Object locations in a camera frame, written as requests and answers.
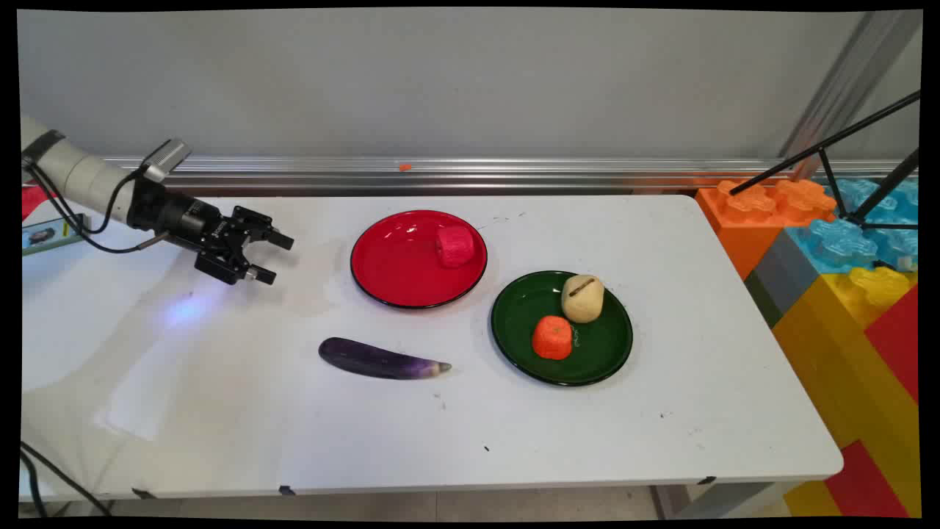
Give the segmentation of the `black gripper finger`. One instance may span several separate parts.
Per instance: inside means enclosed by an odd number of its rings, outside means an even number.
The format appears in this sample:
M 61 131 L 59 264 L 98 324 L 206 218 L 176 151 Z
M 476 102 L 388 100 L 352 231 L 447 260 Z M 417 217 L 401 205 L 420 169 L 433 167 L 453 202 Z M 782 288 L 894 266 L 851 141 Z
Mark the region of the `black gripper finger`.
M 273 285 L 276 274 L 269 269 L 256 267 L 238 256 L 212 254 L 202 251 L 195 260 L 195 269 L 205 273 L 223 284 L 235 285 L 239 281 L 260 281 Z
M 261 241 L 275 245 L 275 247 L 282 248 L 282 250 L 290 251 L 292 249 L 294 239 L 282 234 L 272 224 L 272 218 L 268 215 L 242 206 L 235 206 L 233 208 L 233 222 L 236 234 L 241 234 L 244 237 L 244 242 L 242 242 L 244 245 Z

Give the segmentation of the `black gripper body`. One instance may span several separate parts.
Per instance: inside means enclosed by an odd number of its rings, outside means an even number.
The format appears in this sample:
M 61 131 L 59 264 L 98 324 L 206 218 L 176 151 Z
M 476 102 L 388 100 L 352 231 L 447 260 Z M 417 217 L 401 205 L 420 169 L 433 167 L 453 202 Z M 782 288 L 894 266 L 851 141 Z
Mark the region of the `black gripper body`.
M 139 180 L 132 191 L 129 226 L 164 235 L 165 241 L 225 267 L 248 266 L 244 255 L 248 234 L 239 207 L 223 215 L 208 202 L 151 180 Z

